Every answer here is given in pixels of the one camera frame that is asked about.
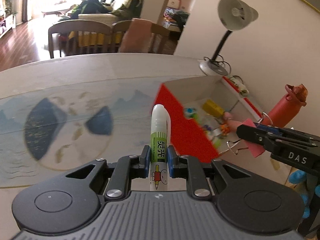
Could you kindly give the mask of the blue gloved right hand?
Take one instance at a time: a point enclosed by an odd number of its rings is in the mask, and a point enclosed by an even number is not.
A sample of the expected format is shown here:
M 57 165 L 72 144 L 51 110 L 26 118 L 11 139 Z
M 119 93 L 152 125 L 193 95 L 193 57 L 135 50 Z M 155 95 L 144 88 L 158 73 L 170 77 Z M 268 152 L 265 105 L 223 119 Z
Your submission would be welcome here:
M 294 185 L 294 190 L 301 196 L 305 205 L 303 218 L 308 218 L 312 197 L 319 197 L 319 183 L 316 182 L 316 177 L 304 171 L 296 170 L 289 175 L 288 182 Z

